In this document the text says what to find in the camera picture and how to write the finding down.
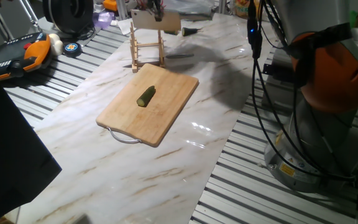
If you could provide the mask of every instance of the cucumber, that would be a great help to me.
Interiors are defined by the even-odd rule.
[[[150,103],[150,100],[153,98],[154,94],[155,94],[155,87],[154,86],[148,87],[148,89],[144,91],[142,96],[140,96],[139,99],[137,99],[136,101],[137,105],[141,107],[146,107],[148,103]]]

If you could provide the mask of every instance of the wooden stand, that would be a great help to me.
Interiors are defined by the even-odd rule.
[[[131,57],[132,57],[132,72],[136,73],[139,71],[139,68],[143,66],[144,63],[139,63],[139,47],[151,47],[151,46],[158,46],[158,51],[160,54],[160,61],[152,63],[154,65],[159,65],[160,67],[164,68],[164,42],[162,40],[161,31],[158,30],[158,42],[157,43],[149,43],[149,44],[138,44],[135,32],[134,32],[134,25],[131,22],[131,37],[129,38],[131,43]]]

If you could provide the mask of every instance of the marble surface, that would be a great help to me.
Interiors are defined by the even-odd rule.
[[[203,29],[189,37],[164,34],[165,52],[195,56],[167,59],[167,68],[200,85],[159,147],[117,142],[95,122],[134,76],[125,68],[127,41],[36,127],[63,171],[22,206],[18,224],[72,223],[83,214],[97,224],[188,223],[250,93],[252,57],[243,19],[215,14],[183,26]],[[139,43],[157,40],[155,30],[135,35]],[[264,40],[261,62],[269,50]],[[150,47],[139,58],[157,52]]]

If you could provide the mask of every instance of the purple object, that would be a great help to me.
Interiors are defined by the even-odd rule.
[[[101,12],[94,13],[92,20],[95,27],[105,29],[110,26],[111,21],[116,20],[116,17],[112,12]]]

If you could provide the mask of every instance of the metal grating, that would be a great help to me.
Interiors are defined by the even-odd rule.
[[[34,128],[127,39],[118,27],[109,26],[83,47],[79,57],[55,57],[48,68],[1,84]]]
[[[267,63],[271,63],[273,52]],[[259,113],[267,132],[275,137],[280,128],[270,109],[262,105],[260,80],[255,84]],[[308,194],[290,190],[271,175],[264,161],[268,142],[251,97],[237,119],[189,223],[358,223],[357,190],[353,187],[347,185],[337,195]],[[291,111],[277,113],[282,122],[291,115]]]

